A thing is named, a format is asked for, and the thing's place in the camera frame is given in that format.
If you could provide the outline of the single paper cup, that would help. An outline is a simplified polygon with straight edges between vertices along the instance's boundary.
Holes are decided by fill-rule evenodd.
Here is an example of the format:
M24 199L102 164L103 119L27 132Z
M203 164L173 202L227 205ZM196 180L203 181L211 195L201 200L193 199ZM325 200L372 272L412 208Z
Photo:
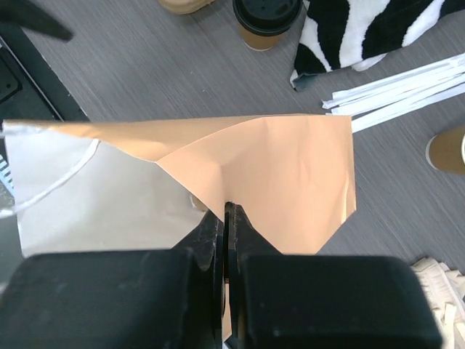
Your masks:
M255 51L267 51L276 46L284 37L284 34L277 36L260 36L250 32L242 25L238 26L240 37L242 38L245 45Z

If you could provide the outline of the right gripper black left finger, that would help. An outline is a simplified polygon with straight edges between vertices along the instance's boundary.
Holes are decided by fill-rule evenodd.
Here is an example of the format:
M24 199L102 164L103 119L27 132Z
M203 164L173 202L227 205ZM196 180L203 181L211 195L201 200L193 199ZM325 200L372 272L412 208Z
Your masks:
M224 225L170 249L36 254L1 295L3 348L220 348Z

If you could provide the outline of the brown paper bag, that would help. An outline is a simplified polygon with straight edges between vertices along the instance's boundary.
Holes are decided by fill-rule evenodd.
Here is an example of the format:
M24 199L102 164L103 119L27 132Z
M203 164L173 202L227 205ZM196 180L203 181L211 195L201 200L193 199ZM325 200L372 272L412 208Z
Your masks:
M170 249L213 213L243 207L279 252L313 254L356 209L348 116L132 123L5 121L25 259Z

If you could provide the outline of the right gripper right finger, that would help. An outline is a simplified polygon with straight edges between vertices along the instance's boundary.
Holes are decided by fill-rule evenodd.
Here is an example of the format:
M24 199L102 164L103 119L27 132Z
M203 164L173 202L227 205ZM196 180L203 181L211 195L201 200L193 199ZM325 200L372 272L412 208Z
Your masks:
M411 267L390 256L279 252L243 207L225 207L235 348L440 348Z

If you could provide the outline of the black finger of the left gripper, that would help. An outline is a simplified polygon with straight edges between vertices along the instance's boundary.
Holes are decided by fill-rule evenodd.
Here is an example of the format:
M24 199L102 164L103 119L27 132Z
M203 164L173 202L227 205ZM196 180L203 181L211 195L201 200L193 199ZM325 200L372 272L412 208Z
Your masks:
M73 32L62 21L29 0L1 0L1 23L16 25L62 41Z

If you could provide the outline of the cardboard cup carrier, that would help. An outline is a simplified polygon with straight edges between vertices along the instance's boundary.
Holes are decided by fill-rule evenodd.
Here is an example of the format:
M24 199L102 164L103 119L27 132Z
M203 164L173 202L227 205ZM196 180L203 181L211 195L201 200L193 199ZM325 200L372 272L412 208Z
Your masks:
M158 0L158 3L167 11L176 15L188 15L197 12L214 0Z

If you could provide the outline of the black lid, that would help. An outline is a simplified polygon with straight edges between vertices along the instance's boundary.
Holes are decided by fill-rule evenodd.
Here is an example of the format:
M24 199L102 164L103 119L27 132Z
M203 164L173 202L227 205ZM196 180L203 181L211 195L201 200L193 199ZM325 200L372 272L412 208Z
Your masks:
M237 21L259 36L285 33L297 20L303 3L297 0L234 0Z

